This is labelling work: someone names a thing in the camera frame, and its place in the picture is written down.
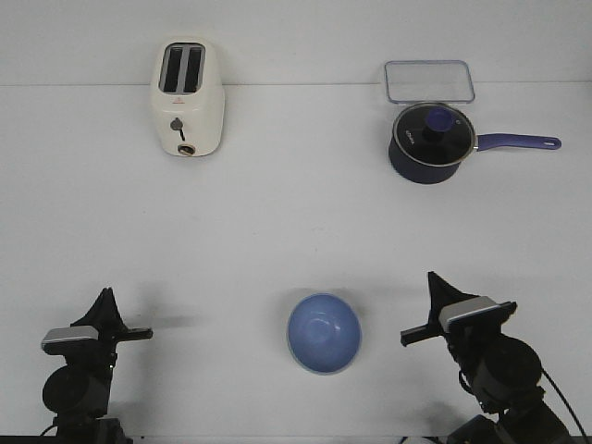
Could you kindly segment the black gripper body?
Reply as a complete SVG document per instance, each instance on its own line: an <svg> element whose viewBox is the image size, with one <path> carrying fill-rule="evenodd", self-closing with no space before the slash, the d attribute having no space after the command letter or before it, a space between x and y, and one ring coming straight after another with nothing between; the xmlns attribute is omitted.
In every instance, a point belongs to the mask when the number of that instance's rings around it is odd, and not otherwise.
<svg viewBox="0 0 592 444"><path fill-rule="evenodd" d="M99 332L98 342L65 355L68 365L84 368L113 367L117 361L117 345L120 342L151 339L154 334L150 327L128 327L124 323L103 323L95 328Z"/></svg>
<svg viewBox="0 0 592 444"><path fill-rule="evenodd" d="M449 333L443 330L439 321L436 324L427 322L423 326L403 330L401 345L406 347L422 340L443 337L457 363L475 360L478 353L501 336L501 326L516 309L516 302L499 303L497 309L453 323Z"/></svg>

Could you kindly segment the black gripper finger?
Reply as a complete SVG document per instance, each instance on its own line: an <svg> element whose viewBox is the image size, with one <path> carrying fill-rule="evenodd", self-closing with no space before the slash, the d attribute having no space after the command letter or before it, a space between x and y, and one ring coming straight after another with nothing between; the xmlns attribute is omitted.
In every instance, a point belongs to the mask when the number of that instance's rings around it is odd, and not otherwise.
<svg viewBox="0 0 592 444"><path fill-rule="evenodd" d="M428 290L430 296L430 310L428 314L428 323L436 324L439 316L439 296L438 296L438 279L439 276L434 271L427 273Z"/></svg>
<svg viewBox="0 0 592 444"><path fill-rule="evenodd" d="M439 296L439 308L447 305L451 305L456 302L462 302L469 299L475 298L474 294L464 293L454 288L450 283L445 281L440 275L438 279L438 296Z"/></svg>
<svg viewBox="0 0 592 444"><path fill-rule="evenodd" d="M107 296L109 288L103 288L91 308L82 318L82 324L86 326L100 327L105 320Z"/></svg>
<svg viewBox="0 0 592 444"><path fill-rule="evenodd" d="M107 289L107 313L110 323L122 323L120 312L117 307L115 294L112 288Z"/></svg>

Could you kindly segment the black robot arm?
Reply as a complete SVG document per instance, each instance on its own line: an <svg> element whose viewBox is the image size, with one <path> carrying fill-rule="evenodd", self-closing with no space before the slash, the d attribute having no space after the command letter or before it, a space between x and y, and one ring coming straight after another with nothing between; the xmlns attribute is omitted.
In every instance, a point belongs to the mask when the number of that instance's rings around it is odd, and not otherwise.
<svg viewBox="0 0 592 444"><path fill-rule="evenodd" d="M563 421L545 403L539 382L546 376L527 343L507 336L502 325L516 302L454 288L439 274L427 274L430 311L424 325L403 330L402 346L442 337L459 366L459 383L482 413L451 432L449 443L573 443Z"/></svg>
<svg viewBox="0 0 592 444"><path fill-rule="evenodd" d="M55 414L55 437L62 443L131 443L120 420L109 418L108 405L117 345L150 339L149 327L125 325L113 289L102 289L89 311L68 327L53 328L41 349L60 355L65 364L43 386L45 407Z"/></svg>

